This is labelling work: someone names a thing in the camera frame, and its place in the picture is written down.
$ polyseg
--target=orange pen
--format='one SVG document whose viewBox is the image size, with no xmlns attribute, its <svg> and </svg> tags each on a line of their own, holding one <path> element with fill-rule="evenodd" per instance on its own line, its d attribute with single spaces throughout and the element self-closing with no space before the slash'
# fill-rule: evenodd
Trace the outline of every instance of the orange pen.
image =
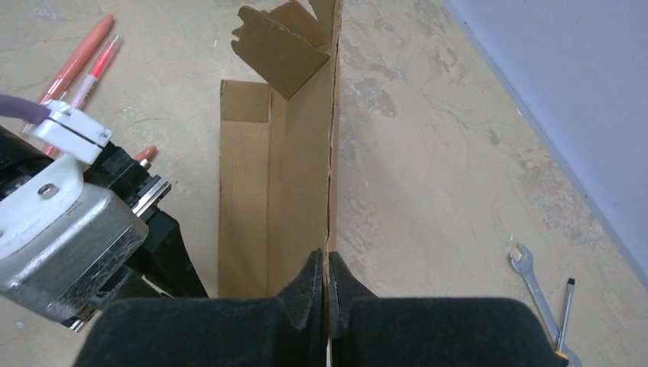
<svg viewBox="0 0 648 367">
<path fill-rule="evenodd" d="M 61 97 L 63 91 L 74 80 L 76 75 L 79 74 L 79 71 L 86 65 L 92 53 L 99 46 L 99 43 L 108 34 L 112 22 L 112 14 L 108 14 L 95 25 L 83 42 L 74 50 L 74 53 L 72 53 L 72 56 L 70 56 L 65 65 L 61 67 L 54 80 L 52 80 L 52 83 L 43 92 L 43 95 L 40 96 L 39 103 L 43 103 L 48 99 L 59 99 Z"/>
</svg>

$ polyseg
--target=pink marker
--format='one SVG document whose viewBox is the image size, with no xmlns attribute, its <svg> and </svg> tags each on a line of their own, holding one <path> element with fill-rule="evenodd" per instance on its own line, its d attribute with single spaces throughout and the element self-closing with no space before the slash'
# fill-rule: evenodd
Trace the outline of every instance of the pink marker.
<svg viewBox="0 0 648 367">
<path fill-rule="evenodd" d="M 119 37 L 119 34 L 116 34 L 111 40 L 106 44 L 102 52 L 97 57 L 97 61 L 92 66 L 90 73 L 86 75 L 86 78 L 81 83 L 81 86 L 76 91 L 76 94 L 70 102 L 70 106 L 75 109 L 83 109 L 83 105 L 86 104 L 86 98 L 90 94 L 90 91 L 95 86 L 99 77 L 103 74 L 106 67 L 110 63 L 115 54 L 122 45 L 122 38 Z M 45 146 L 45 154 L 50 157 L 56 157 L 58 155 L 58 150 L 52 145 Z"/>
</svg>

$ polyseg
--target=white plastic clip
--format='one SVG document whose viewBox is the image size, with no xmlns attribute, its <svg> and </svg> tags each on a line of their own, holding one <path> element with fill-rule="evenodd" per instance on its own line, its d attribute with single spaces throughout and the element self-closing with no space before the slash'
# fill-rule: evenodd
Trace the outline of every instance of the white plastic clip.
<svg viewBox="0 0 648 367">
<path fill-rule="evenodd" d="M 44 106 L 52 112 L 29 133 L 57 149 L 92 164 L 112 137 L 112 132 L 95 119 L 63 101 L 50 100 Z"/>
</svg>

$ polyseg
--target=cardboard box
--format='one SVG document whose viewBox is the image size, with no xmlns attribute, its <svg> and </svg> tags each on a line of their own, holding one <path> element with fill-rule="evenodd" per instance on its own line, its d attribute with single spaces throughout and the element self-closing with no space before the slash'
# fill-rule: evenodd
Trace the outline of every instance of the cardboard box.
<svg viewBox="0 0 648 367">
<path fill-rule="evenodd" d="M 309 3 L 238 12 L 232 49 L 267 84 L 221 84 L 220 297 L 274 296 L 334 246 L 340 3 Z"/>
</svg>

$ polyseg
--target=screwdriver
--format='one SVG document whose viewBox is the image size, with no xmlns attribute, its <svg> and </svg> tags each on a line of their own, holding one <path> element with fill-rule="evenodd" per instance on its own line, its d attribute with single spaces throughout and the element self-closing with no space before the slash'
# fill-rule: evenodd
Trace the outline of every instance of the screwdriver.
<svg viewBox="0 0 648 367">
<path fill-rule="evenodd" d="M 569 358 L 562 352 L 562 347 L 565 345 L 565 336 L 567 335 L 567 323 L 569 322 L 569 311 L 572 309 L 572 298 L 574 297 L 574 288 L 576 287 L 576 280 L 570 278 L 567 280 L 567 299 L 565 300 L 565 317 L 562 319 L 562 330 L 558 335 L 558 342 L 556 343 L 556 355 L 563 360 L 563 366 L 569 365 Z"/>
</svg>

